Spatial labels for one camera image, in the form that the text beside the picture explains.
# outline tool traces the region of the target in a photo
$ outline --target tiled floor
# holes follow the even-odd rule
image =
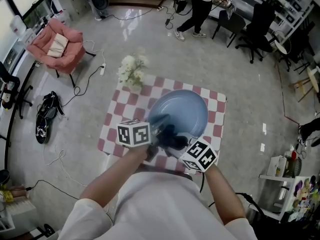
[[[117,17],[134,17],[146,12],[147,8],[111,7],[110,13]],[[51,137],[45,146],[35,138],[35,118],[37,106],[42,97],[55,91],[65,104],[73,95],[68,76],[57,79],[52,70],[36,68],[31,77],[35,87],[28,99],[35,104],[24,108],[23,120],[16,119],[9,150],[9,170],[16,183],[33,186],[44,179],[78,197],[83,186],[70,180],[59,161],[46,166],[58,156],[61,149],[66,151],[62,158],[64,168],[78,182],[86,185],[105,168],[107,157],[97,149],[97,143],[104,118],[118,82],[116,75],[122,59],[126,55],[144,52],[150,60],[147,73],[179,80],[223,93],[227,96],[225,123],[219,168],[235,191],[246,192],[258,200],[264,186],[259,180],[260,173],[266,172],[270,157],[282,155],[296,144],[298,126],[284,117],[282,98],[283,85],[286,115],[300,123],[314,118],[314,97],[309,94],[298,103],[295,92],[288,84],[302,79],[296,72],[287,73],[280,64],[280,76],[272,55],[263,62],[258,59],[250,64],[249,51],[235,49],[234,43],[227,48],[228,35],[223,29],[214,40],[217,23],[208,19],[203,24],[207,38],[192,37],[192,30],[185,34],[185,42],[177,40],[173,30],[165,28],[168,18],[166,11],[150,13],[139,18],[119,21],[109,17],[101,22],[94,20],[91,13],[85,15],[74,27],[83,32],[85,40],[95,41],[95,49],[104,49],[106,70],[104,76],[97,72],[90,79],[85,95],[76,97],[66,107],[67,118],[54,119]],[[172,23],[178,27],[188,16],[175,15]],[[89,75],[103,63],[100,55],[91,58],[85,55],[83,63],[76,71],[76,84],[84,91]],[[317,174],[320,157],[317,148],[308,148],[303,160],[301,175]],[[212,197],[206,187],[204,198],[210,203]],[[58,192],[43,182],[30,193],[31,201],[38,209],[43,222],[53,228],[61,228],[73,208],[75,200]]]

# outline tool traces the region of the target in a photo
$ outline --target black pants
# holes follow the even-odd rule
[[[314,131],[320,131],[320,118],[314,119],[310,123],[301,126],[300,133],[302,140],[306,141]]]
[[[177,28],[178,31],[184,32],[194,26],[194,32],[200,33],[201,25],[204,23],[208,17],[212,1],[203,0],[191,0],[192,2],[192,17]]]

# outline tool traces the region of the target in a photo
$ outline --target white cable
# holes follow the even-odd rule
[[[94,50],[94,47],[95,47],[95,42],[92,41],[92,40],[86,40],[86,41],[83,41],[83,43],[85,42],[89,42],[89,43],[92,43],[92,48],[91,48],[91,52],[93,53],[96,53],[96,52],[102,52],[101,55],[102,55],[102,58],[104,60],[104,64],[106,64],[106,58],[104,57],[104,50]]]
[[[55,151],[55,153],[58,155],[58,157],[57,157],[56,159],[52,160],[50,163],[46,163],[46,161],[45,161],[45,146],[46,146],[46,144],[43,145],[43,153],[42,153],[42,154],[43,154],[43,162],[44,162],[44,164],[45,164],[46,166],[49,166],[49,165],[51,165],[53,162],[59,160],[60,163],[61,163],[62,169],[64,170],[64,172],[69,176],[69,178],[70,178],[72,181],[80,184],[81,186],[84,186],[84,187],[87,186],[87,185],[84,185],[84,184],[76,181],[75,179],[73,179],[73,178],[70,176],[70,174],[66,171],[66,169],[64,168],[64,165],[63,165],[62,160],[61,160],[61,158],[63,158],[63,157],[66,155],[66,153],[67,153],[64,149],[61,149],[60,152],[59,152],[59,155],[58,155],[57,150],[56,150],[56,145],[54,145],[54,151]]]

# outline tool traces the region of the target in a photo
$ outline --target pink armchair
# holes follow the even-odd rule
[[[57,33],[63,35],[69,40],[64,54],[60,58],[47,56],[49,48]],[[49,24],[26,49],[39,62],[46,64],[50,69],[55,69],[57,77],[59,77],[58,72],[68,74],[71,78],[73,87],[75,87],[75,82],[71,73],[83,55],[87,53],[91,56],[96,56],[95,54],[89,53],[85,50],[83,45],[83,34],[81,32],[65,26],[56,18],[52,18],[50,20]]]

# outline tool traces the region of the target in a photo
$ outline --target red and white checkered cloth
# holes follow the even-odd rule
[[[224,94],[154,75],[146,75],[143,84],[140,94],[132,93],[129,88],[123,87],[120,83],[117,85],[102,126],[98,142],[99,150],[122,157],[127,149],[116,144],[117,123],[132,119],[144,121],[152,105],[162,95],[173,90],[186,89],[199,94],[207,105],[209,116],[203,138],[211,144],[219,158],[227,101]],[[167,157],[163,150],[160,150],[151,162],[144,162],[144,164],[179,172],[196,173],[195,170],[185,168],[176,158]]]

